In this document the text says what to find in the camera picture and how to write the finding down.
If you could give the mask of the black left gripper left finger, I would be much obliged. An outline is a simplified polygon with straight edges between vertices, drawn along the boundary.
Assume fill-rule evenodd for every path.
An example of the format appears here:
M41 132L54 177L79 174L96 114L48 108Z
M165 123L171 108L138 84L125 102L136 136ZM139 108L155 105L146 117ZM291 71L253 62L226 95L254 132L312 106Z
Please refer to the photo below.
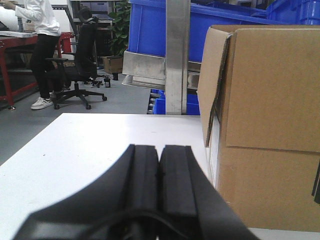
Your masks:
M100 177L75 194L31 213L14 239L73 240L104 217L122 211L157 210L158 153L129 145Z

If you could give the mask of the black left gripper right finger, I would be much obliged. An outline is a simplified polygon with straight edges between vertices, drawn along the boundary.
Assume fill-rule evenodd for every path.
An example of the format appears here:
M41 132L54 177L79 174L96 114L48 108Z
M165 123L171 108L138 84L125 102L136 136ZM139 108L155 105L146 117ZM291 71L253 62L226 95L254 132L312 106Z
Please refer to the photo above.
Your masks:
M175 228L161 240L256 240L215 190L190 146L166 145L160 158L160 209Z

